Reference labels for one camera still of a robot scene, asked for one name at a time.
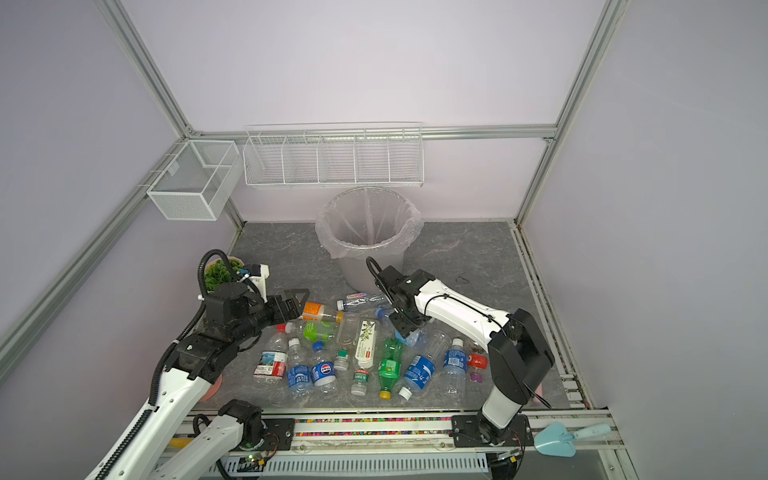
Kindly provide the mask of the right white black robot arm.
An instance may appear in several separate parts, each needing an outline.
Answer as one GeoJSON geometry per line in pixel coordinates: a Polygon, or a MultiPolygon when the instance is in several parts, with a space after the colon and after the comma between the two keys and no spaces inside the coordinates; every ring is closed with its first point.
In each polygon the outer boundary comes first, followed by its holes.
{"type": "Polygon", "coordinates": [[[375,285],[394,308],[392,323],[403,336],[437,320],[478,344],[490,362],[493,389],[469,435],[482,445],[502,444],[513,432],[512,420],[554,366],[548,341],[529,312],[494,309],[417,270],[404,275],[393,266],[365,260],[375,285]]]}

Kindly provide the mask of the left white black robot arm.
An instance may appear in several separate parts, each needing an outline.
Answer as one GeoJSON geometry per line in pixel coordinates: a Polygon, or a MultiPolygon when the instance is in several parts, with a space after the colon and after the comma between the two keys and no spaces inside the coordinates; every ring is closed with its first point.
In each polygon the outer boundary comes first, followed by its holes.
{"type": "Polygon", "coordinates": [[[189,444],[162,461],[191,410],[263,330],[298,319],[307,302],[288,290],[270,295],[265,265],[236,270],[219,250],[206,252],[197,268],[200,306],[155,366],[148,398],[119,439],[89,473],[91,479],[198,479],[232,450],[243,448],[268,462],[291,444],[287,423],[266,421],[260,407],[231,400],[202,424],[189,444]]]}

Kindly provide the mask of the small green label bottle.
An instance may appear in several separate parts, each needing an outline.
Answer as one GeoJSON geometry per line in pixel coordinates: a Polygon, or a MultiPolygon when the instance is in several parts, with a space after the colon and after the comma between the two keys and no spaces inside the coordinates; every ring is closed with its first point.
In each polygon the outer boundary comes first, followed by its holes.
{"type": "Polygon", "coordinates": [[[356,397],[364,397],[367,393],[370,373],[365,369],[356,369],[353,373],[350,393],[356,397]]]}

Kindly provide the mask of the white floral label bottle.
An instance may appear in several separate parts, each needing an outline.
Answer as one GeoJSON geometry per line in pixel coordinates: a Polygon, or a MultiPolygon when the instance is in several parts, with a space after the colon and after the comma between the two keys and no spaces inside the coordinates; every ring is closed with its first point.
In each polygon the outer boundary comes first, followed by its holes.
{"type": "Polygon", "coordinates": [[[362,320],[354,354],[354,359],[361,369],[368,370],[374,364],[376,335],[377,322],[375,320],[362,320]]]}

